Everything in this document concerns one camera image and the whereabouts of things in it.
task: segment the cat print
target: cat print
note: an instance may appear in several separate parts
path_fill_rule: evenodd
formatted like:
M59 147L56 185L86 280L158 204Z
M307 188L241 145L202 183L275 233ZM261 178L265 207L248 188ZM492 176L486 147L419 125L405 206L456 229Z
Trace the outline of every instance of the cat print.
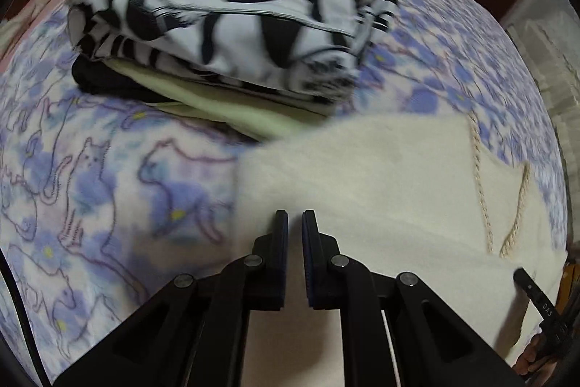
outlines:
M132 110L121 123L121 129L146 130L150 129L152 124L161 126L168 123L178 125L183 129L184 133L199 133L214 142L221 142L222 144L241 143L244 140L242 135L229 127L223 130L217 123L208 126L204 120L178 118L152 107L137 107Z
M13 101L17 107L13 108L8 117L8 130L11 132L15 130L19 130L21 133L25 132L31 115L50 93L53 86L60 83L66 75L67 72L65 70L55 70L54 62L48 60L40 61L27 75L24 75L22 79L34 79L35 82L28 86L18 84L19 87L13 96Z
M83 94L79 96L76 105L79 109L97 109L98 107L108 109L111 112L126 113L134 109L132 101L125 101L113 97L103 97Z
M18 318L7 288L0 289L0 329L8 346L17 356L22 353L24 338L19 333Z
M10 222L25 241L32 241L37 230L37 203L25 182L19 176L14 178L8 168L4 167L0 177L0 192L2 225Z
M210 242L223 243L233 212L235 167L232 156L193 157L174 139L157 142L138 171L141 182L157 187L152 204L156 236L170 234L177 227L197 228ZM210 182L224 182L223 188Z
M0 87L0 123L2 125L8 123L8 117L14 107L16 107L16 100L11 95L11 88L4 83Z
M110 333L121 323L121 319L109 306L109 300L100 294L80 331L80 336L63 343L67 357L78 359L102 339L102 333Z
M66 221L58 240L69 253L108 268L121 277L133 288L135 301L141 304L147 298L147 291L135 276L107 253L115 230L113 190L103 180L108 148L108 140L102 144L94 144L90 137L85 140L67 182ZM105 241L96 242L103 234L108 235Z
M16 98L11 97L6 103L4 110L4 120L6 121L6 128L13 132L24 117L24 111L18 107Z
M22 176L28 188L34 195L40 195L46 205L56 202L61 174L73 159L66 156L56 164L56 144L72 104L72 99L50 102L45 98L42 101L40 117L34 124L36 131L28 139L25 157L21 160Z
M8 257L13 262L12 270L23 299L36 313L44 305L50 325L54 326L52 315L56 303L60 302L69 309L76 307L69 276L61 268L49 273L13 244L8 247Z

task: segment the folded black garment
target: folded black garment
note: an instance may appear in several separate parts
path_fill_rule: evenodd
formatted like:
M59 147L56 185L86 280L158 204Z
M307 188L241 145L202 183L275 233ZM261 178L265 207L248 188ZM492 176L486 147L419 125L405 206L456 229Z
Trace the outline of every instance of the folded black garment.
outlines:
M349 100L396 0L68 0L69 36L91 59L117 58L186 81L284 102Z
M172 99L149 90L100 61L91 61L79 55L72 66L73 79L80 90L88 94L110 95L148 104L173 102Z

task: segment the folded cream garment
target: folded cream garment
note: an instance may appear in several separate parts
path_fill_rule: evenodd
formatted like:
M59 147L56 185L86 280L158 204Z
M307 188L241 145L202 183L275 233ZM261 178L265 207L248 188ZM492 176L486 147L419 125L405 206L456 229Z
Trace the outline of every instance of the folded cream garment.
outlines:
M518 294L513 271L523 266L555 299L566 256L552 250L533 179L513 250L498 256L514 222L523 168L483 149L481 183L495 242L494 254L486 252L469 126L459 115L366 116L241 158L236 255L251 250L275 210L287 210L292 226L286 308L252 313L244 386L343 385L339 315L307 307L299 235L305 209L315 210L320 231L337 238L341 253L388 276L417 273L514 361L539 315Z

